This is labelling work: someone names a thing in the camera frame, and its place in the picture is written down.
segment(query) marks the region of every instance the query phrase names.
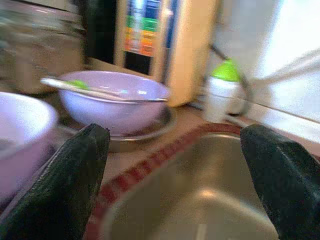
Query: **purple bowl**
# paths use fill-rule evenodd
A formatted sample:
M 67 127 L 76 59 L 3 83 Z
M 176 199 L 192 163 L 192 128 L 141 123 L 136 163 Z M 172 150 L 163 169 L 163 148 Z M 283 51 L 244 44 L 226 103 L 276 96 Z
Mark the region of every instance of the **purple bowl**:
M 0 92 L 0 207 L 44 164 L 55 109 L 32 97 Z
M 60 77 L 65 81 L 81 80 L 90 87 L 103 87 L 124 99 L 167 98 L 168 89 L 144 77 L 110 71 L 76 71 Z M 149 126 L 164 109 L 164 102 L 118 102 L 60 90 L 62 102 L 77 122 L 99 124 L 112 136 L 125 136 Z

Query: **stainless steel sink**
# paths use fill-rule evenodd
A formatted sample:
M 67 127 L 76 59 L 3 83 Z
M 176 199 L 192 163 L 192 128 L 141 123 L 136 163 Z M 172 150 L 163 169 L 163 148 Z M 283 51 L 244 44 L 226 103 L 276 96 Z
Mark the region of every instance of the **stainless steel sink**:
M 240 139 L 228 134 L 209 134 L 177 154 L 113 205 L 104 222 L 107 240 L 278 239 Z

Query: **kitchen counter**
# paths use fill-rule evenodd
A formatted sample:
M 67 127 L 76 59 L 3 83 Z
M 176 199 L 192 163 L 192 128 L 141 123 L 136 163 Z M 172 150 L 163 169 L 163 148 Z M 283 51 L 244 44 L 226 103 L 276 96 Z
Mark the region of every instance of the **kitchen counter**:
M 177 124 L 170 132 L 147 143 L 141 144 L 135 151 L 110 152 L 108 154 L 102 184 L 143 161 L 150 154 L 189 132 L 190 129 L 194 129 L 206 123 L 206 121 L 202 119 L 201 110 L 190 106 L 180 106 L 175 108 L 175 110 L 177 112 Z

